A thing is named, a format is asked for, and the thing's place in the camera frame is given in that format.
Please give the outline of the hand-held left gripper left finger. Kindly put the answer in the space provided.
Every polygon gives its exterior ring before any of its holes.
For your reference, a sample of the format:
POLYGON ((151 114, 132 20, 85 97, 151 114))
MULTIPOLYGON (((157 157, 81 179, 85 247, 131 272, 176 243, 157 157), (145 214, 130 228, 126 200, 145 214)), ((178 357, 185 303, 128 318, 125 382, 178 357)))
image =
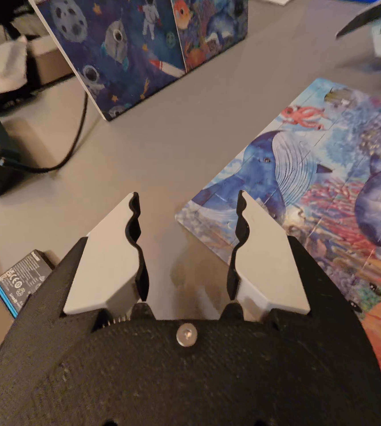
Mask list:
POLYGON ((63 311, 99 309, 125 317, 149 293, 149 274, 138 245, 140 199, 129 193, 88 234, 63 311))

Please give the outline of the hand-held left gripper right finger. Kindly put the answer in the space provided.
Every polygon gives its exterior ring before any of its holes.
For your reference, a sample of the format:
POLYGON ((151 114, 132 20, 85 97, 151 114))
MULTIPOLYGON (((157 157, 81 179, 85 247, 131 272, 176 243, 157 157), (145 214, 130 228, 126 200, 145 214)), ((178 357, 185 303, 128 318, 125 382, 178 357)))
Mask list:
POLYGON ((273 309, 306 315, 310 305, 286 232, 248 192, 238 195, 236 238, 227 292, 244 320, 263 321, 273 309))

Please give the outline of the ocean jigsaw puzzle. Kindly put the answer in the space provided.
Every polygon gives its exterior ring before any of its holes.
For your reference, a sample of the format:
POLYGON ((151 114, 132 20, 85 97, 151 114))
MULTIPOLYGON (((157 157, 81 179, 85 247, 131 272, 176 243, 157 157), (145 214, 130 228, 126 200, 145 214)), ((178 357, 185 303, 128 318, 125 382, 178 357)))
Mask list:
POLYGON ((332 279, 381 369, 381 99, 316 79, 187 202, 176 220, 227 263, 241 190, 332 279))

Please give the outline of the puzzle box lid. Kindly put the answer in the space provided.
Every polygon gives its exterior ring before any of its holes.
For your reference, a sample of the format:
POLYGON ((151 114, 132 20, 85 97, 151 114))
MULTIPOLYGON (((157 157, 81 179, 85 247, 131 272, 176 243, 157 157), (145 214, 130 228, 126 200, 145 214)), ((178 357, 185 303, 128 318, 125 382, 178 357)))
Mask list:
POLYGON ((247 35, 245 0, 29 3, 106 121, 247 35))

